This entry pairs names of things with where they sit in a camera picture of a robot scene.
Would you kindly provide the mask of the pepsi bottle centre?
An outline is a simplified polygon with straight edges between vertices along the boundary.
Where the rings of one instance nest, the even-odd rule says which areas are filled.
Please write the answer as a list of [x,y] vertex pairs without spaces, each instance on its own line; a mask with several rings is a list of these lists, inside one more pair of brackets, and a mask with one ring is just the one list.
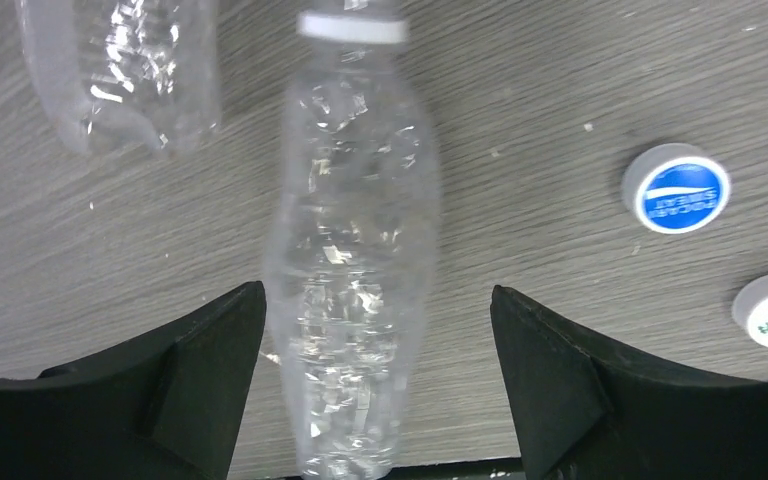
[[215,1],[19,1],[42,108],[79,154],[197,150],[218,129]]

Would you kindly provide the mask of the blue white cap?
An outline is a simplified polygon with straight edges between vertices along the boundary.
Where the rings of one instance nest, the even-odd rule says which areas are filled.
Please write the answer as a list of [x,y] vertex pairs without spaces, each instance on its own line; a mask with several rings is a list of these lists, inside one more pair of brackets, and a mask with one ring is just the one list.
[[638,155],[625,170],[621,197],[650,231],[680,235],[721,215],[732,193],[726,169],[701,149],[665,143]]

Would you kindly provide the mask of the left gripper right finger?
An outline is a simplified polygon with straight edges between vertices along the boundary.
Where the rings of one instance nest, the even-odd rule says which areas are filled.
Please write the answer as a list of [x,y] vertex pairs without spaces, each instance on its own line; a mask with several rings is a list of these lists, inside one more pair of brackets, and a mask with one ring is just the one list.
[[491,324],[529,479],[768,479],[768,381],[631,347],[503,286]]

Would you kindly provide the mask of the clear bottle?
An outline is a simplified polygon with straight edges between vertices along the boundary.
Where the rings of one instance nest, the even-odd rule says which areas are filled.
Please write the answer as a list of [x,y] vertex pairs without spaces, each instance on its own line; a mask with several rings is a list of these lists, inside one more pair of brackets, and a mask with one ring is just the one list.
[[392,469],[441,225],[433,124],[399,71],[397,1],[315,1],[284,95],[267,324],[305,479]]

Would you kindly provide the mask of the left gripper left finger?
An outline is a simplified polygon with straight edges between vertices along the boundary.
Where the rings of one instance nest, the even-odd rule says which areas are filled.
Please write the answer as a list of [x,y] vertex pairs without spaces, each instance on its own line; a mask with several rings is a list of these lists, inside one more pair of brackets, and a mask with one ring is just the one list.
[[0,378],[0,479],[224,479],[264,334],[261,282],[34,379]]

